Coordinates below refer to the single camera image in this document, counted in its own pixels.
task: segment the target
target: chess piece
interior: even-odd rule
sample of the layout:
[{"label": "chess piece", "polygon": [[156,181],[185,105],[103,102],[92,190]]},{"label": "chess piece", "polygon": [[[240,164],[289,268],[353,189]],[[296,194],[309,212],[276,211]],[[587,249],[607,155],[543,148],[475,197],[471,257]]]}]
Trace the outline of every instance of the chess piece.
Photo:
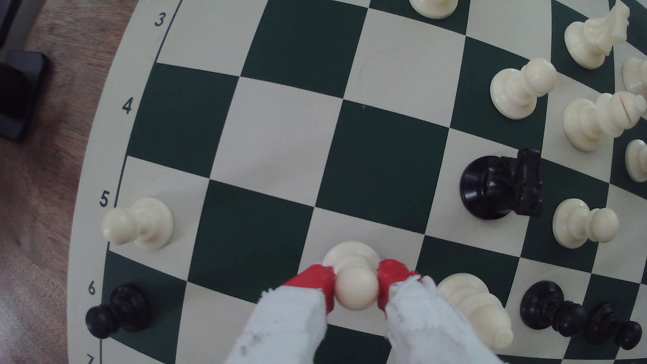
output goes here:
[{"label": "chess piece", "polygon": [[537,98],[546,95],[557,83],[557,70],[543,58],[533,58],[521,70],[506,68],[490,83],[492,102],[504,116],[519,120],[530,115]]},{"label": "chess piece", "polygon": [[337,244],[328,251],[322,264],[333,267],[337,275],[334,296],[342,306],[363,310],[375,302],[380,257],[370,246],[360,242]]},{"label": "chess piece", "polygon": [[539,189],[540,153],[522,149],[517,158],[488,155],[471,162],[460,182],[463,205],[474,216],[493,220],[510,211],[539,216],[542,200]]},{"label": "chess piece", "polygon": [[0,63],[0,135],[3,137],[19,141],[26,135],[48,66],[44,54],[24,51],[9,51],[4,63]]},{"label": "chess piece", "polygon": [[586,311],[582,305],[565,301],[562,289],[548,280],[537,282],[526,291],[519,312],[529,328],[543,330],[552,326],[566,337],[576,335],[586,325]]},{"label": "chess piece", "polygon": [[627,91],[603,93],[595,104],[578,98],[564,110],[564,131],[575,148],[590,152],[602,144],[605,135],[617,138],[634,127],[646,110],[644,97]]},{"label": "chess piece", "polygon": [[110,210],[101,228],[111,243],[134,242],[145,250],[160,249],[168,244],[173,234],[173,215],[160,200],[144,198],[130,209]]},{"label": "chess piece", "polygon": [[553,215],[553,234],[569,249],[581,247],[587,239],[608,243],[618,234],[620,222],[611,209],[593,209],[577,198],[562,201]]},{"label": "chess piece", "polygon": [[640,139],[631,141],[624,153],[624,163],[634,182],[647,181],[647,144]]},{"label": "chess piece", "polygon": [[629,8],[618,0],[607,16],[575,21],[564,32],[566,49],[571,57],[586,69],[596,69],[611,53],[614,43],[627,40]]},{"label": "chess piece", "polygon": [[647,61],[629,58],[622,66],[624,87],[630,93],[647,98]]},{"label": "chess piece", "polygon": [[438,292],[470,321],[483,344],[503,349],[512,343],[510,315],[475,275],[456,273],[438,283]]},{"label": "chess piece", "polygon": [[120,328],[139,332],[148,327],[151,308],[146,296],[132,284],[115,288],[110,303],[92,307],[85,314],[85,325],[90,334],[107,339]]},{"label": "chess piece", "polygon": [[619,347],[631,350],[641,340],[642,327],[635,321],[621,321],[613,305],[603,303],[589,314],[584,329],[584,339],[591,344],[598,345],[611,337]]},{"label": "chess piece", "polygon": [[454,13],[458,0],[409,0],[418,14],[430,19],[444,19]]}]

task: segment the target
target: white chess piece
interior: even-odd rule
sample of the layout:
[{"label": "white chess piece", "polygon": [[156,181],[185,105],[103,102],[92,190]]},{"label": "white chess piece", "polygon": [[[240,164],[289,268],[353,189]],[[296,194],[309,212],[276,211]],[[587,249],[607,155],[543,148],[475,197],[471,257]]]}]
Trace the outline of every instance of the white chess piece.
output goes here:
[{"label": "white chess piece", "polygon": [[350,310],[363,310],[377,299],[377,266],[380,257],[368,245],[344,242],[334,246],[323,258],[323,265],[333,267],[337,278],[334,296]]},{"label": "white chess piece", "polygon": [[624,162],[634,182],[647,181],[647,144],[644,141],[636,139],[627,145]]},{"label": "white chess piece", "polygon": [[543,58],[534,58],[521,70],[506,68],[499,71],[490,83],[490,97],[500,113],[519,120],[534,111],[537,98],[550,92],[555,83],[555,67]]},{"label": "white chess piece", "polygon": [[571,23],[564,32],[568,53],[586,69],[600,67],[613,44],[627,40],[628,19],[629,8],[618,0],[607,16]]},{"label": "white chess piece", "polygon": [[553,215],[553,234],[569,249],[581,247],[587,239],[608,243],[618,234],[620,222],[611,209],[593,209],[577,198],[562,201]]},{"label": "white chess piece", "polygon": [[645,110],[644,97],[627,91],[603,93],[595,104],[578,98],[566,106],[564,131],[575,148],[590,152],[602,144],[605,135],[617,138],[634,127]]},{"label": "white chess piece", "polygon": [[622,66],[624,87],[630,93],[647,98],[647,61],[629,58]]},{"label": "white chess piece", "polygon": [[160,249],[173,234],[173,215],[160,200],[144,198],[130,209],[108,211],[101,228],[104,237],[113,244],[134,242],[145,250]]},{"label": "white chess piece", "polygon": [[452,306],[465,314],[485,346],[495,349],[510,346],[514,337],[510,315],[481,279],[456,273],[443,279],[437,287]]},{"label": "white chess piece", "polygon": [[454,13],[458,0],[409,0],[418,14],[431,19],[444,19]]}]

